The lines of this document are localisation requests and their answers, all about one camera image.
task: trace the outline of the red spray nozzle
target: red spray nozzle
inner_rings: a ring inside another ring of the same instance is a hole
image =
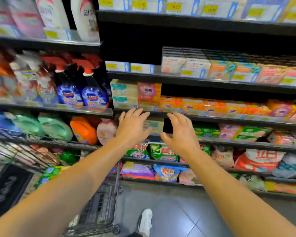
[[[89,60],[95,68],[99,68],[100,64],[99,62],[102,62],[103,60],[96,54],[86,54],[83,53],[82,56],[84,56],[87,60]]]
[[[47,62],[48,66],[50,64],[54,64],[58,71],[63,71],[65,69],[65,66],[68,64],[64,59],[57,56],[41,56],[41,59],[44,62]]]
[[[85,59],[72,59],[72,62],[77,63],[78,68],[82,66],[86,74],[93,74],[92,69],[95,69],[95,67],[90,61]]]

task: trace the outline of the white bottle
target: white bottle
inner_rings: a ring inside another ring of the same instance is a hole
[[[100,41],[92,0],[71,0],[71,11],[81,39],[87,42]]]
[[[36,4],[46,27],[70,30],[62,0],[36,0]]]

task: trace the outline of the tile floor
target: tile floor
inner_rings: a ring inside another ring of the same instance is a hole
[[[150,237],[228,237],[233,236],[203,189],[162,186],[121,181],[124,191],[118,197],[116,223],[119,237],[132,233],[145,208],[152,209]],[[263,198],[296,225],[296,202]],[[112,233],[97,235],[111,237]]]

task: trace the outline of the hand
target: hand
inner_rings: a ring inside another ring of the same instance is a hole
[[[164,132],[160,135],[161,139],[167,144],[167,146],[183,158],[200,150],[199,142],[191,120],[179,113],[168,113],[168,117],[172,123],[173,137],[169,137]]]
[[[152,127],[148,127],[144,130],[144,121],[150,113],[145,112],[141,114],[142,111],[142,108],[138,110],[133,108],[127,113],[123,112],[120,116],[120,124],[117,129],[116,137],[122,142],[125,142],[129,149],[147,139],[152,131]]]

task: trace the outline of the orange detergent bottle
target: orange detergent bottle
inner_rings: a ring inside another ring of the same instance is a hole
[[[70,121],[70,126],[79,142],[94,145],[98,141],[97,131],[86,118],[74,116]]]

